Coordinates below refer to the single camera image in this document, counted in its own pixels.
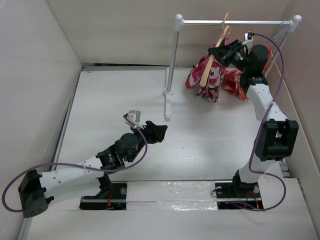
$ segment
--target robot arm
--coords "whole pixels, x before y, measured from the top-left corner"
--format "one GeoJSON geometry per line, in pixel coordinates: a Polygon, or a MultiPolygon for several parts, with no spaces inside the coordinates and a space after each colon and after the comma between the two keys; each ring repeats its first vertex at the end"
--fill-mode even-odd
{"type": "MultiPolygon", "coordinates": [[[[168,128],[166,125],[158,126],[147,121],[146,125],[140,126],[139,111],[130,111],[127,118],[141,127],[148,144],[164,140],[168,128]]],[[[37,170],[29,171],[18,187],[23,216],[37,216],[53,204],[77,197],[107,198],[113,190],[108,176],[110,172],[94,171],[87,167],[119,170],[125,167],[125,162],[132,163],[145,146],[145,141],[136,129],[131,130],[133,133],[122,135],[106,150],[79,163],[83,168],[66,167],[42,173],[37,170]]]]}
{"type": "MultiPolygon", "coordinates": [[[[252,36],[252,33],[247,33],[246,42],[251,40],[252,36]]],[[[240,85],[254,105],[256,118],[259,121],[263,120],[270,104],[273,103],[263,123],[251,165],[254,171],[264,173],[275,161],[281,161],[292,154],[299,125],[296,121],[289,120],[273,102],[268,82],[262,74],[268,61],[269,50],[264,45],[258,44],[254,45],[248,53],[248,47],[244,44],[235,40],[225,46],[209,48],[208,52],[224,66],[233,64],[242,71],[240,85]]],[[[235,173],[230,185],[220,186],[221,190],[217,192],[217,197],[245,198],[250,191],[258,194],[260,176],[249,170],[248,162],[235,173]]]]}

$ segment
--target white arm segment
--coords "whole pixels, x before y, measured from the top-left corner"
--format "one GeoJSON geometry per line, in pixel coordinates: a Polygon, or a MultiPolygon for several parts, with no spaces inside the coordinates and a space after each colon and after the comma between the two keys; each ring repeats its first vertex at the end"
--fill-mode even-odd
{"type": "MultiPolygon", "coordinates": [[[[273,97],[270,93],[269,86],[265,84],[256,84],[249,86],[246,96],[254,105],[255,115],[259,121],[262,121],[269,105],[273,102],[273,97]]],[[[275,121],[284,122],[287,117],[279,109],[278,105],[274,102],[271,110],[266,118],[266,121],[273,119],[275,121]]],[[[254,154],[252,160],[252,169],[254,171],[265,172],[276,161],[268,160],[261,162],[260,159],[254,154]]],[[[239,170],[239,176],[242,183],[257,183],[260,178],[260,174],[252,173],[249,170],[249,162],[239,170]]]]}
{"type": "MultiPolygon", "coordinates": [[[[79,163],[79,165],[98,169],[102,167],[100,159],[95,156],[79,163]]],[[[46,188],[45,198],[54,197],[54,200],[49,204],[50,206],[68,199],[97,195],[100,191],[100,182],[97,178],[104,175],[101,171],[75,167],[66,167],[41,174],[42,177],[39,180],[42,188],[46,188]]]]}
{"type": "MultiPolygon", "coordinates": [[[[269,105],[273,101],[269,86],[265,84],[256,84],[249,86],[246,96],[254,105],[255,115],[259,121],[262,121],[269,105]]],[[[274,102],[268,114],[266,121],[274,119],[275,121],[285,121],[286,115],[282,113],[278,105],[274,102]]]]}

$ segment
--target orange wire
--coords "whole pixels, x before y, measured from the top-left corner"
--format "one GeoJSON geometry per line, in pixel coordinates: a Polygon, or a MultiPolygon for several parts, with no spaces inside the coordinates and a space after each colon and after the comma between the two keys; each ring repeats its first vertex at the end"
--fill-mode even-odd
{"type": "Polygon", "coordinates": [[[245,202],[246,202],[246,203],[248,203],[248,193],[247,193],[245,196],[246,196],[246,200],[245,200],[245,202]]]}
{"type": "Polygon", "coordinates": [[[114,195],[114,192],[115,192],[115,190],[113,189],[111,194],[110,194],[110,197],[108,198],[108,203],[106,205],[106,209],[108,209],[108,207],[111,205],[110,200],[112,199],[112,196],[114,195]]]}

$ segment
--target white wall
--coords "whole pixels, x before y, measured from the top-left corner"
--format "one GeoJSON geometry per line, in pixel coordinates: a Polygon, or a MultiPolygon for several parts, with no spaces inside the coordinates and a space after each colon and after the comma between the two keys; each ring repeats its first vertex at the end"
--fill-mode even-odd
{"type": "MultiPolygon", "coordinates": [[[[318,235],[320,235],[319,9],[320,1],[318,0],[290,0],[290,4],[281,16],[282,18],[296,14],[302,16],[301,23],[283,51],[286,68],[285,82],[301,123],[295,148],[292,156],[287,158],[287,164],[291,175],[300,178],[306,196],[305,200],[318,235]],[[305,145],[302,130],[304,130],[309,146],[305,145]]],[[[268,80],[271,85],[274,85],[273,80],[279,81],[279,76],[268,80]]],[[[287,101],[281,101],[280,104],[282,108],[288,106],[287,101]]]]}
{"type": "Polygon", "coordinates": [[[283,13],[283,17],[299,13],[302,21],[284,50],[286,82],[320,168],[320,1],[291,2],[292,7],[283,13]]]}
{"type": "MultiPolygon", "coordinates": [[[[82,63],[168,65],[176,14],[189,20],[280,20],[289,0],[47,0],[82,63]]],[[[234,27],[270,34],[273,27],[234,27]]],[[[217,42],[219,26],[182,29],[176,63],[192,66],[217,42]]]]}
{"type": "MultiPolygon", "coordinates": [[[[26,168],[50,162],[81,64],[44,0],[0,0],[0,191],[26,168]]],[[[19,209],[14,185],[7,201],[19,209]]],[[[0,239],[23,217],[0,205],[0,239]]]]}

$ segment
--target white rack pole end cap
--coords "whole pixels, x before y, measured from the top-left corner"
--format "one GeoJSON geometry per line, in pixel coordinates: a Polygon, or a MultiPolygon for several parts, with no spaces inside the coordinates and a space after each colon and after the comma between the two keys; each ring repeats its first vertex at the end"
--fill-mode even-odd
{"type": "Polygon", "coordinates": [[[184,25],[184,17],[181,14],[175,15],[174,30],[180,32],[180,28],[184,25]]]}
{"type": "Polygon", "coordinates": [[[293,33],[296,27],[298,26],[298,23],[301,22],[301,20],[302,20],[302,17],[300,15],[295,15],[291,20],[290,26],[288,27],[288,32],[293,33]]]}

